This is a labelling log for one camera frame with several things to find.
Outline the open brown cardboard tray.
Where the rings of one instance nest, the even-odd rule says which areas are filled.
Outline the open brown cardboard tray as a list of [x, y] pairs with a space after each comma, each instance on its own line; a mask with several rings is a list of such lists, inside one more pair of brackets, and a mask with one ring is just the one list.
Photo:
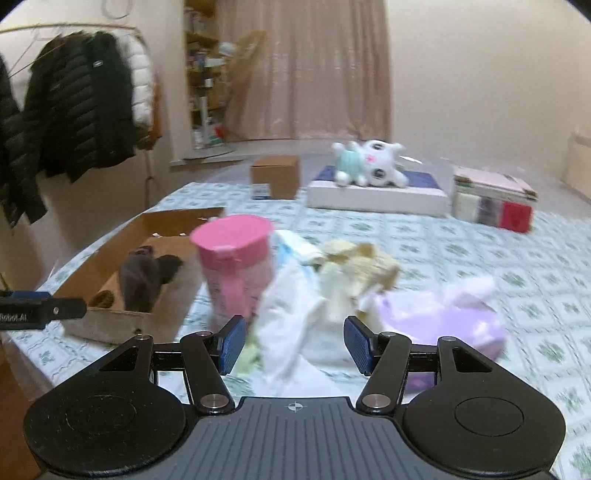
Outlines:
[[121, 344], [138, 334], [173, 341], [204, 282], [189, 235], [222, 207], [145, 212], [92, 253], [55, 291], [82, 298], [80, 320], [62, 322], [77, 339]]

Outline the standing fan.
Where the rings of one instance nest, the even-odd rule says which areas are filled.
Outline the standing fan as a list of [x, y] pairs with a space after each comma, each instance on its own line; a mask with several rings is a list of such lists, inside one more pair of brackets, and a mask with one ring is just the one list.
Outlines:
[[242, 84], [249, 80], [249, 76], [263, 56], [266, 31], [253, 30], [235, 42], [219, 41], [216, 50], [216, 63], [221, 66], [219, 74], [219, 100], [221, 111], [215, 123], [216, 142], [204, 149], [191, 149], [185, 154], [186, 161], [204, 161], [226, 155], [232, 151], [225, 141], [225, 131], [222, 117], [230, 99], [238, 93]]

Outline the black sleep mask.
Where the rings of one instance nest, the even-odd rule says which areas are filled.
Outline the black sleep mask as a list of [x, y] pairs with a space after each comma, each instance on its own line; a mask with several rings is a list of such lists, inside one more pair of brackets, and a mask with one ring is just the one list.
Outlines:
[[124, 309], [151, 312], [162, 286], [169, 284], [182, 266], [183, 261], [178, 256], [165, 254], [156, 257], [151, 245], [132, 250], [118, 270]]

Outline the purple tissue pack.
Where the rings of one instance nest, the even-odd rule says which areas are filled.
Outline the purple tissue pack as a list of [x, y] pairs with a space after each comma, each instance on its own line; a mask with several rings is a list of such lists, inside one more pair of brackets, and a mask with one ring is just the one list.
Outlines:
[[501, 317], [488, 305], [496, 292], [492, 276], [468, 276], [428, 290], [372, 290], [360, 300], [360, 311], [375, 331], [405, 335], [415, 345], [435, 346], [453, 336], [496, 360], [506, 343]]

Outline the stack of books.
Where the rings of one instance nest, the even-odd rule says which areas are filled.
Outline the stack of books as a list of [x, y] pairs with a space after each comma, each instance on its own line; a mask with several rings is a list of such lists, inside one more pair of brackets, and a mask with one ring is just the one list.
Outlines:
[[455, 168], [452, 212], [458, 220], [525, 234], [531, 230], [537, 202], [537, 192], [518, 177]]

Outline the white cloth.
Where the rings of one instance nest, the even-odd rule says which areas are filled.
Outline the white cloth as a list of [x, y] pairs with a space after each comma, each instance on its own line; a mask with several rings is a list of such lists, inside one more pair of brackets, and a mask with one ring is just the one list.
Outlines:
[[346, 396], [332, 373], [348, 373], [353, 360], [346, 351], [344, 322], [328, 316], [328, 301], [300, 263], [280, 268], [259, 301], [252, 334], [259, 370], [252, 373], [260, 397]]

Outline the pink Hello Kitty cup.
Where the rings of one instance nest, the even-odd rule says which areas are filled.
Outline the pink Hello Kitty cup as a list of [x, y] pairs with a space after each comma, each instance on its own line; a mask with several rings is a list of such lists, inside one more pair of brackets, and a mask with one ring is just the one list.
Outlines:
[[216, 316], [249, 318], [256, 311], [273, 280], [272, 237], [270, 220], [247, 214], [220, 217], [190, 233]]

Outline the light green cloth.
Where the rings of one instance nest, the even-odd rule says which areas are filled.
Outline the light green cloth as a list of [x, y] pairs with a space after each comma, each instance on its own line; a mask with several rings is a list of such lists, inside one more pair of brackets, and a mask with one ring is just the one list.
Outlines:
[[232, 368], [232, 375], [249, 376], [262, 365], [262, 353], [260, 353], [259, 342], [249, 337], [245, 341], [242, 352], [238, 355], [235, 367]]

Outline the white puffer jacket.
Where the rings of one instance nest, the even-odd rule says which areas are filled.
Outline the white puffer jacket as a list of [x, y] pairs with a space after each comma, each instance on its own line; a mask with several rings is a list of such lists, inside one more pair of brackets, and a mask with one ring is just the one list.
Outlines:
[[131, 78], [131, 109], [134, 125], [146, 132], [153, 126], [155, 74], [144, 42], [135, 34], [117, 37], [117, 48]]

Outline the small brown cardboard box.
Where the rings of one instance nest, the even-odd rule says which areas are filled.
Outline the small brown cardboard box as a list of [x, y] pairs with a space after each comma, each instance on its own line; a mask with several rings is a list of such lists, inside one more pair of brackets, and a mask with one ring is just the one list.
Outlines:
[[271, 155], [252, 163], [250, 197], [253, 200], [293, 200], [301, 186], [300, 156]]

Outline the cream knitted socks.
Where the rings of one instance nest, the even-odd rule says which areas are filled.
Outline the cream knitted socks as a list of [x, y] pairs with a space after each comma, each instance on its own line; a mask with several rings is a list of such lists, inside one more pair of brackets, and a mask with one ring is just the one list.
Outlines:
[[320, 251], [318, 286], [335, 323], [356, 313], [363, 295], [393, 289], [401, 272], [393, 256], [370, 242], [329, 240]]

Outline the green floral tablecloth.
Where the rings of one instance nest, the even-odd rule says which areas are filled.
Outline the green floral tablecloth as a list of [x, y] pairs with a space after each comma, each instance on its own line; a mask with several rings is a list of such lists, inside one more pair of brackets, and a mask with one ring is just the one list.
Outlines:
[[[248, 186], [223, 183], [189, 183], [148, 211], [211, 207], [265, 217], [317, 246], [332, 237], [377, 244], [400, 262], [397, 287], [403, 291], [494, 277], [498, 290], [488, 304], [507, 328], [499, 363], [562, 411], [567, 435], [555, 475], [590, 479], [590, 218], [536, 213], [530, 233], [517, 234], [453, 218], [311, 209], [304, 190], [296, 200], [252, 200]], [[113, 348], [66, 336], [58, 322], [43, 331], [2, 335], [49, 381], [40, 389], [60, 384]], [[225, 377], [233, 398], [254, 394], [250, 377]], [[366, 380], [354, 365], [332, 378], [353, 402]]]

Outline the white flat box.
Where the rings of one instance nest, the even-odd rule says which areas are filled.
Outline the white flat box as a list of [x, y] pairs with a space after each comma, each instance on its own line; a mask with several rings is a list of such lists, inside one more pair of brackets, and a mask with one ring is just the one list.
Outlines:
[[334, 174], [335, 167], [329, 165], [308, 184], [308, 207], [433, 217], [445, 217], [451, 212], [449, 196], [428, 172], [407, 171], [407, 188], [340, 187], [334, 182]]

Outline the black puffer jacket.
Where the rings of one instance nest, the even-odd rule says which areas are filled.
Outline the black puffer jacket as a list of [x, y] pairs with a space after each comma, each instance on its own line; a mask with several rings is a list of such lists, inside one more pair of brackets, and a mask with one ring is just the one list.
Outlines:
[[39, 175], [76, 182], [133, 156], [132, 92], [117, 39], [103, 31], [46, 44], [31, 66], [22, 104], [8, 73], [1, 73], [1, 211], [10, 226], [46, 214]]

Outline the white bunny plush toy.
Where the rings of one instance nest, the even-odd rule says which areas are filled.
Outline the white bunny plush toy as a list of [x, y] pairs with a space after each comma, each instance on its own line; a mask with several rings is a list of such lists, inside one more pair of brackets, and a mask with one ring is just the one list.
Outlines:
[[340, 187], [407, 188], [409, 180], [400, 166], [406, 148], [400, 143], [369, 140], [363, 144], [332, 144], [335, 156], [334, 182]]

